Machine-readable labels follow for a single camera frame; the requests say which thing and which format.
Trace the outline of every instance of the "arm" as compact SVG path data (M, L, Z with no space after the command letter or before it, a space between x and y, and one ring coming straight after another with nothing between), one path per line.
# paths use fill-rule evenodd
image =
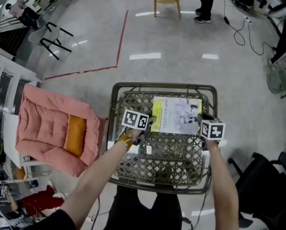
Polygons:
M83 225L88 213L105 184L127 152L126 145L119 141L96 160L79 180L77 187L61 206L77 229Z
M210 152L216 230L239 229L239 198L235 184L214 141L206 141Z
M8 189L8 193L6 194L6 197L7 197L8 203L11 204L12 211L18 210L18 205L17 205L16 201L14 200L14 198L9 194L9 189Z

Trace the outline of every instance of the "black cable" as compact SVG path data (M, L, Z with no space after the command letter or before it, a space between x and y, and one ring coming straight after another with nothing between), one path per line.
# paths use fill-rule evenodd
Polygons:
M201 212L202 212L203 208L205 207L206 197L207 197L207 195L209 194L209 191L210 191L210 188L211 188L211 178L212 178L212 175L209 177L208 189L207 189L207 191L206 191L206 194L205 194L205 197L204 197L204 201L203 201L203 203L202 203L202 205L201 205L197 222L196 222L195 226L193 227L193 229L191 229L191 230L194 230L194 229L197 227L198 223L199 223Z
M234 41L235 41L238 45L241 45L241 46L244 46L244 45L246 44L245 38L244 38L243 35L240 33L240 31L241 31L241 30L244 28L244 26L245 26L245 20L246 20L246 19L244 18L244 20L243 20L243 26L242 26L242 28L240 28L239 30L235 29L232 25L228 24L228 26L230 26L232 29L235 30L235 33L233 34ZM239 42L237 41L237 39L236 39L236 37L235 37L235 35L236 35L237 33L242 37L242 39L243 39L243 41L244 41L243 44L241 44L241 43L239 43Z
M106 212L103 212L103 213L101 213L101 214L99 214L98 216L101 216L101 215L104 215L104 214L108 214L110 211L106 211Z
M196 222L195 226L193 227L193 224L192 224L192 222L190 221L189 218L182 217L182 221L184 221L185 223L191 225L191 230L194 230L197 227L198 223L199 223L201 212L202 212L203 208L205 207L206 197L208 196L210 188L211 188L211 178L212 178L212 175L210 175L210 177L208 179L207 190L206 190L206 193L205 193L205 196L204 196L204 200L203 200L203 203L201 205L200 212L199 212L198 219L197 219L197 222Z
M93 230L93 228L94 228L94 225L96 223L97 217L99 215L99 211L100 211L100 196L98 197L98 209L97 209L96 217L95 217L95 220L93 221L91 230Z
M258 52L256 52L256 51L253 49L253 47L252 47L252 41L250 40L250 28L249 28L249 25L250 25L250 23L248 23L249 44L250 44L250 47L252 48L253 52L256 53L256 54L259 55L259 56L263 55L263 54L264 54L264 47L263 47L264 44L266 44L266 45L269 46L271 49L273 49L273 47L271 47L267 42L263 42L263 43L262 43L262 53L259 54Z
M226 17L226 0L224 0L224 3L225 3L225 4L224 4L224 20L225 20L225 22L226 22L226 24L227 24L228 26L230 26L233 30L235 30L235 33L234 33L234 35L233 35L234 41L235 41L238 45L240 45L240 46L245 46L245 45L246 45L246 41L245 41L245 38L243 37L243 35L240 33L240 31L244 28L245 20L247 19L247 17L244 18L244 20L243 20L243 26L242 26L242 28L240 28L239 30L235 29L232 25L230 25L229 20L228 20L227 17ZM278 23L278 25L279 25L282 21L285 21L285 20L286 20L286 16L285 16L285 18L284 18L283 20L281 20L281 21ZM250 24L251 24L251 22L248 22L249 44L250 44L250 47L252 48L253 52L256 53L256 54L259 55L259 56L263 55L263 54L264 54L264 44L266 44L267 46L269 46L271 49L275 49L274 47L271 47L267 42L263 42L263 43L262 43L262 53L259 54L258 52L256 52L256 51L253 49L253 47L252 47L252 42L251 42L251 39L250 39L250 28L249 28L249 25L250 25ZM236 34L239 34L239 35L242 37L242 39L243 39L243 41L244 41L243 44L241 44L241 43L239 43L239 42L237 41L237 39L236 39L236 37L235 37Z

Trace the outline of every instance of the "floor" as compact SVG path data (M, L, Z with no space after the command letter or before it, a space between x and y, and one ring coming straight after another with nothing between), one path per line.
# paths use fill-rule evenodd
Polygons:
M232 156L244 169L253 152L276 159L286 150L286 98L273 95L266 84L270 72L266 62L272 51L265 48L256 55L249 44L247 22L241 31L246 45L238 45L234 30L223 21L224 0L214 0L211 24L197 24L193 11L199 0L180 0L182 19L175 6L158 5L153 14L153 0L74 0L57 22L74 34L61 32L62 45L68 53L52 46L61 59L39 49L30 68L45 79L42 88L75 97L89 103L97 113L108 115L112 86L121 81L209 84L217 89L218 116L227 124L227 145L222 154ZM243 16L226 1L225 15L239 29ZM252 24L252 46L262 52L262 42L276 46L278 35L262 15L248 15ZM236 172L229 168L234 179ZM49 178L56 188L70 193L78 179L52 170ZM101 213L110 209L115 185L107 184L101 195ZM151 207L156 194L139 192L141 202ZM195 224L203 195L179 196L184 215ZM94 205L90 216L95 213ZM206 199L198 229L214 229L212 193ZM98 217L95 229L103 229L107 214ZM89 229L86 222L83 229ZM262 229L255 220L248 229Z

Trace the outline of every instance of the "yellow sticker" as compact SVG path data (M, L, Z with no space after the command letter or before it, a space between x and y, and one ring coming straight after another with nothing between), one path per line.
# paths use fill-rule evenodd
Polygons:
M160 132L162 103L163 101L157 101L153 103L152 116L157 117L157 120L153 125L151 125L152 132Z

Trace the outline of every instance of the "book cover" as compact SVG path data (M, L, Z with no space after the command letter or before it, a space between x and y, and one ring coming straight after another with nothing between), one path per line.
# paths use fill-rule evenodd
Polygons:
M174 97L153 98L152 115L157 121L151 131L173 134L197 135L198 114L202 112L202 101Z

